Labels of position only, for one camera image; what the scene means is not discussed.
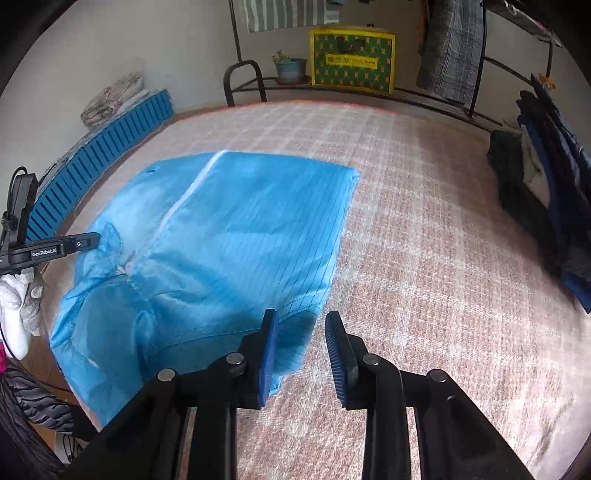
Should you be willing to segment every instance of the flower pot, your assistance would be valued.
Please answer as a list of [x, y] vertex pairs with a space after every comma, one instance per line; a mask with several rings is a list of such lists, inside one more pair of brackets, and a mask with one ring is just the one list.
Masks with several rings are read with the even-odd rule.
[[276, 61], [277, 81], [279, 83], [298, 83], [306, 80], [306, 59]]

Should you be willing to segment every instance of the gray plaid cloth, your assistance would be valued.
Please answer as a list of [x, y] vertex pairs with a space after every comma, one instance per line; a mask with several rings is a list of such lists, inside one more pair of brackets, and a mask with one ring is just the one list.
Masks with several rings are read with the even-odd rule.
[[479, 0], [436, 0], [417, 86], [456, 102], [471, 102], [483, 33]]

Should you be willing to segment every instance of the blue slatted panel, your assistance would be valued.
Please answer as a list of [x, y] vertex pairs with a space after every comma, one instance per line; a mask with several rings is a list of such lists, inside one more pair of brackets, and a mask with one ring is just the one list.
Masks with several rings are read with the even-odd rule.
[[55, 235], [67, 215], [102, 173], [173, 115], [163, 90], [124, 113], [84, 145], [35, 201], [27, 241]]

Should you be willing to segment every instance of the yellow label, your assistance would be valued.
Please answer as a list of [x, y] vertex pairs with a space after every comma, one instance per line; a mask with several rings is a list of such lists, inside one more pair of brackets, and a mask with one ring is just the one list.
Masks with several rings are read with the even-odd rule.
[[334, 55], [326, 54], [327, 65], [338, 65], [341, 67], [357, 67], [363, 69], [378, 69], [378, 59], [373, 57], [361, 57], [359, 55]]

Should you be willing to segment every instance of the green and white striped cloth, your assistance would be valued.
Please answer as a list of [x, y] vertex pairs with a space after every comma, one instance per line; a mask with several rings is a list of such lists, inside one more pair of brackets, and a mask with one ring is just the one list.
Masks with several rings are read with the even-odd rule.
[[335, 23], [326, 0], [243, 0], [249, 32]]

